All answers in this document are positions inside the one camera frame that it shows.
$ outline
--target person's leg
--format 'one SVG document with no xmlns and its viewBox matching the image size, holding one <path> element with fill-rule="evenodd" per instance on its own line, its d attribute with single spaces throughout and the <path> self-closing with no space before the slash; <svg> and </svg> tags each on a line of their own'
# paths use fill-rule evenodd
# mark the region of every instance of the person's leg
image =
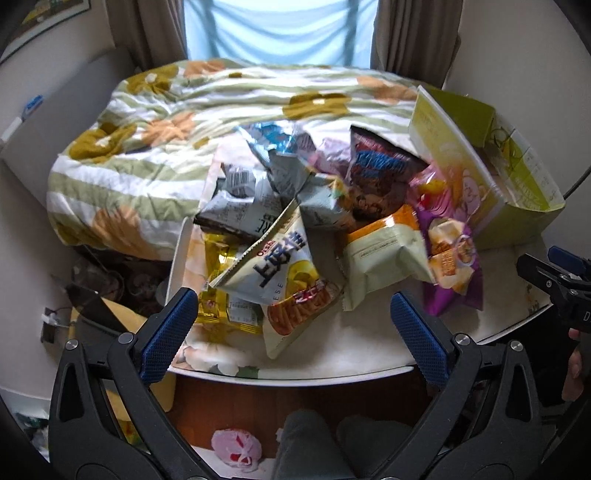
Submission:
<svg viewBox="0 0 591 480">
<path fill-rule="evenodd" d="M 336 430 L 337 441 L 358 477 L 371 476 L 406 439 L 412 428 L 397 421 L 347 417 Z"/>
<path fill-rule="evenodd" d="M 285 420 L 273 480 L 340 480 L 354 478 L 324 419 L 298 410 Z"/>
</svg>

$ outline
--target framed picture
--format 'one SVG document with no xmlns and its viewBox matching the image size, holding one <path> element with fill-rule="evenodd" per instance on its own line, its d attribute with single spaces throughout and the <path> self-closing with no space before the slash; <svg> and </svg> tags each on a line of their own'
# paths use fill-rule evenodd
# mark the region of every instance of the framed picture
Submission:
<svg viewBox="0 0 591 480">
<path fill-rule="evenodd" d="M 45 30 L 87 10 L 90 0 L 39 0 L 12 35 L 0 63 Z"/>
</svg>

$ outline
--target sheer blue curtain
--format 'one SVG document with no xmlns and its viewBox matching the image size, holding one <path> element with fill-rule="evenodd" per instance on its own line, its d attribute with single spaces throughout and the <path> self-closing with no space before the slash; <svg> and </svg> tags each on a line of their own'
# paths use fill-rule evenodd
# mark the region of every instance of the sheer blue curtain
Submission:
<svg viewBox="0 0 591 480">
<path fill-rule="evenodd" d="M 185 0 L 192 60 L 369 68 L 378 0 Z"/>
</svg>

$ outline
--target wooden floor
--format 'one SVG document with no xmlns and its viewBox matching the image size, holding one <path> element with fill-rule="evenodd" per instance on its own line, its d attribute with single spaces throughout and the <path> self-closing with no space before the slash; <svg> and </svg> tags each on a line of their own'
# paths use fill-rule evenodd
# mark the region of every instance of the wooden floor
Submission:
<svg viewBox="0 0 591 480">
<path fill-rule="evenodd" d="M 215 430 L 239 428 L 260 440 L 265 457 L 274 457 L 275 432 L 299 408 L 318 411 L 332 429 L 354 414 L 412 426 L 429 401 L 416 370 L 370 382 L 305 388 L 249 387 L 179 375 L 168 416 L 191 445 L 211 448 Z"/>
</svg>

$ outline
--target metal bolt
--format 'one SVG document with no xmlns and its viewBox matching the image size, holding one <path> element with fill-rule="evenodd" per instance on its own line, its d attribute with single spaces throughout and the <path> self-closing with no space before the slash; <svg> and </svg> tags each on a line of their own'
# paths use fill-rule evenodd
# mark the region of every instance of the metal bolt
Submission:
<svg viewBox="0 0 591 480">
<path fill-rule="evenodd" d="M 469 345 L 470 337 L 468 337 L 468 335 L 466 335 L 465 333 L 458 333 L 456 335 L 456 343 L 463 346 Z"/>
<path fill-rule="evenodd" d="M 72 340 L 68 340 L 66 342 L 66 350 L 73 350 L 77 346 L 78 346 L 78 340 L 76 340 L 75 338 L 73 338 Z"/>
<path fill-rule="evenodd" d="M 511 348 L 513 350 L 515 350 L 516 352 L 521 352 L 523 350 L 523 345 L 521 344 L 521 342 L 517 341 L 517 340 L 513 340 L 511 343 Z"/>
<path fill-rule="evenodd" d="M 119 335 L 119 338 L 117 339 L 117 341 L 121 344 L 121 345 L 126 345 L 127 343 L 130 343 L 131 340 L 134 339 L 134 334 L 131 332 L 125 332 L 122 333 L 121 335 Z"/>
</svg>

